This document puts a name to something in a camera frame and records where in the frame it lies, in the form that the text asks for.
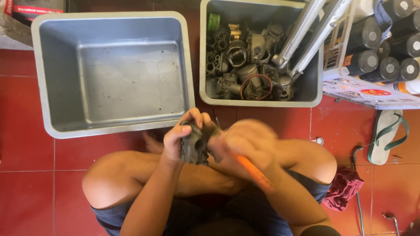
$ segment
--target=green tape roll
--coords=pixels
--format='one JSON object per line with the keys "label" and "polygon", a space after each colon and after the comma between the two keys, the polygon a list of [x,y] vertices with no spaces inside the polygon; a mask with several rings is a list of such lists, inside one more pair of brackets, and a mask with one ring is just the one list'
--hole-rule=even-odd
{"label": "green tape roll", "polygon": [[210,13],[209,24],[207,25],[208,31],[217,31],[220,25],[220,15]]}

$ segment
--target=hand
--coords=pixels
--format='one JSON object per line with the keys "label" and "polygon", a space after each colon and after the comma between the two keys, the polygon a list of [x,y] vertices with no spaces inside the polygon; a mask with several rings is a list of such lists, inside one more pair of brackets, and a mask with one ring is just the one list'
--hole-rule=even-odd
{"label": "hand", "polygon": [[217,158],[225,165],[234,166],[241,176],[250,180],[244,167],[236,162],[233,154],[245,155],[258,169],[265,172],[268,167],[275,166],[275,141],[277,134],[272,128],[258,120],[241,120],[233,124],[229,130],[222,132],[209,141]]}
{"label": "hand", "polygon": [[181,121],[195,121],[198,128],[203,128],[203,124],[213,124],[209,114],[200,113],[198,108],[192,108],[187,111],[187,113],[185,113],[181,119],[179,119],[178,123],[168,133],[165,134],[165,137],[163,138],[163,144],[165,147],[163,149],[162,157],[168,158],[170,161],[178,163],[182,162],[181,159],[179,159],[181,151],[180,138],[185,137],[191,133],[190,126],[179,125]]}

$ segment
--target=orange brush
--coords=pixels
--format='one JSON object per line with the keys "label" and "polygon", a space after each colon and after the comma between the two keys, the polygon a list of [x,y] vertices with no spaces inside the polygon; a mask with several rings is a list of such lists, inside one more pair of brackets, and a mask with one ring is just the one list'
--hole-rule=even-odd
{"label": "orange brush", "polygon": [[265,190],[273,190],[271,182],[247,157],[239,154],[233,154],[233,156],[250,173],[255,183]]}

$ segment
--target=person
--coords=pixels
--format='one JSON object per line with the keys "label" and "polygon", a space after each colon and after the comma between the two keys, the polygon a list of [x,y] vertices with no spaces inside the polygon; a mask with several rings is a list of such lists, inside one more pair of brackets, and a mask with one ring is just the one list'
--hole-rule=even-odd
{"label": "person", "polygon": [[[199,128],[214,125],[197,108],[180,121],[194,121]],[[264,123],[242,120],[210,138],[208,148],[221,159],[219,163],[210,156],[209,166],[186,164],[179,157],[180,138],[191,127],[179,122],[163,144],[144,134],[152,153],[111,153],[86,172],[84,194],[109,235],[340,235],[320,206],[337,168],[325,148],[308,140],[278,139]],[[232,153],[245,155],[272,189],[252,183]],[[188,198],[199,194],[223,194],[229,199],[212,210]]]}

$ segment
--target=gray plastic tub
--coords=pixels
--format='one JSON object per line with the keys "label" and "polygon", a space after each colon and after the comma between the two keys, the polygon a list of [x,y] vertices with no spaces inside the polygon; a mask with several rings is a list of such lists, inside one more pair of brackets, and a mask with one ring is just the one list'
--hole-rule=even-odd
{"label": "gray plastic tub", "polygon": [[55,138],[173,126],[195,106],[177,12],[47,14],[32,36],[44,126]]}
{"label": "gray plastic tub", "polygon": [[244,101],[211,99],[207,96],[206,86],[206,33],[207,13],[220,15],[220,23],[240,23],[246,19],[251,24],[261,24],[265,28],[269,21],[279,23],[283,29],[295,22],[304,3],[283,0],[202,0],[200,6],[200,97],[210,105],[250,106],[250,107],[314,107],[322,98],[323,48],[311,60],[304,73],[298,78],[300,91],[291,101]]}

